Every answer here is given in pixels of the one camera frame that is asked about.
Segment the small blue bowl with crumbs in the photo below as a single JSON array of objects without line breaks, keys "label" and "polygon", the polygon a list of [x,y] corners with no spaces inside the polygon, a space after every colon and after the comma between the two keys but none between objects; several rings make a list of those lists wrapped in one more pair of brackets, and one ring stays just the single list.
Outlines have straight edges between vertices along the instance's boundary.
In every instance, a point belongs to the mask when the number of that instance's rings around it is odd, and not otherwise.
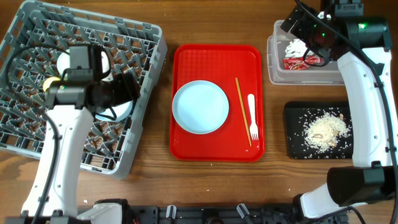
[{"label": "small blue bowl with crumbs", "polygon": [[[127,118],[127,116],[130,114],[130,112],[132,110],[133,105],[134,105],[133,101],[129,101],[129,102],[123,103],[121,105],[112,107],[113,111],[116,114],[116,119],[114,121],[118,122],[118,121],[122,121],[123,119]],[[114,117],[110,108],[102,111],[100,114],[97,114],[95,116],[95,118],[98,120],[102,120],[102,121],[112,122],[112,119],[108,118],[108,116],[111,118]]]}]

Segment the white napkin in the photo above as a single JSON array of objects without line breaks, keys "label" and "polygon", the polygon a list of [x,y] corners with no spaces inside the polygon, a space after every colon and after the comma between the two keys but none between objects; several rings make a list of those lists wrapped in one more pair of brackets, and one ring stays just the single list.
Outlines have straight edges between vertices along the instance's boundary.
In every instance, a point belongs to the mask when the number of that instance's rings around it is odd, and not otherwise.
[{"label": "white napkin", "polygon": [[289,42],[285,48],[285,58],[298,58],[302,57],[308,50],[306,44],[300,39],[294,39]]}]

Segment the red snack wrapper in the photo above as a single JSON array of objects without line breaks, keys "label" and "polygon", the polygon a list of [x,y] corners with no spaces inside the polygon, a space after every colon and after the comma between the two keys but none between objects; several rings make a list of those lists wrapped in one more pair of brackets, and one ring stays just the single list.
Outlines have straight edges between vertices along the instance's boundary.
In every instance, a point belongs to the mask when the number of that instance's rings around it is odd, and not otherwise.
[{"label": "red snack wrapper", "polygon": [[287,57],[283,59],[283,65],[285,70],[306,70],[311,66],[321,65],[323,59],[316,55],[303,57]]}]

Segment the yellow plastic cup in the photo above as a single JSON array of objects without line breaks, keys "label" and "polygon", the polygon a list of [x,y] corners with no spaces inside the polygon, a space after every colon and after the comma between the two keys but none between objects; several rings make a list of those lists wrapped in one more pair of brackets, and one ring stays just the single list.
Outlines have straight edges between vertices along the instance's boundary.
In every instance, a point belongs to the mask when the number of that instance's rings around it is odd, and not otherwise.
[{"label": "yellow plastic cup", "polygon": [[47,78],[47,79],[44,81],[43,85],[42,85],[43,91],[46,92],[47,89],[51,86],[52,82],[57,82],[57,81],[60,81],[60,78],[59,78],[59,77],[50,77],[50,78]]}]

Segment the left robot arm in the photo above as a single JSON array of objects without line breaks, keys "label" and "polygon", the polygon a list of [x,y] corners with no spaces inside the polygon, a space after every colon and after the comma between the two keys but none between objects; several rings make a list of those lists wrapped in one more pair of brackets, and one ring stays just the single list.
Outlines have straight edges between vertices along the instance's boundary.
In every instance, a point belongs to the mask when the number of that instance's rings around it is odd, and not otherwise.
[{"label": "left robot arm", "polygon": [[45,81],[47,120],[44,147],[34,184],[18,217],[6,223],[134,223],[125,199],[102,200],[78,213],[76,193],[83,145],[93,124],[93,113],[139,98],[133,78],[119,74],[113,81]]}]

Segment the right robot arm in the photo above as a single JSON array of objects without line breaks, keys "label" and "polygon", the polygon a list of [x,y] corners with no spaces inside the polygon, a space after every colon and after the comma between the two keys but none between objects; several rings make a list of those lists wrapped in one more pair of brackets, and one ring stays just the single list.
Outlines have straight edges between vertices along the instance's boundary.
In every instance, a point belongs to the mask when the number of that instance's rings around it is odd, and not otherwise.
[{"label": "right robot arm", "polygon": [[392,39],[379,16],[333,16],[294,10],[282,29],[337,62],[353,125],[353,164],[333,167],[326,183],[295,198],[297,219],[322,220],[360,205],[397,200],[397,112],[389,73]]}]

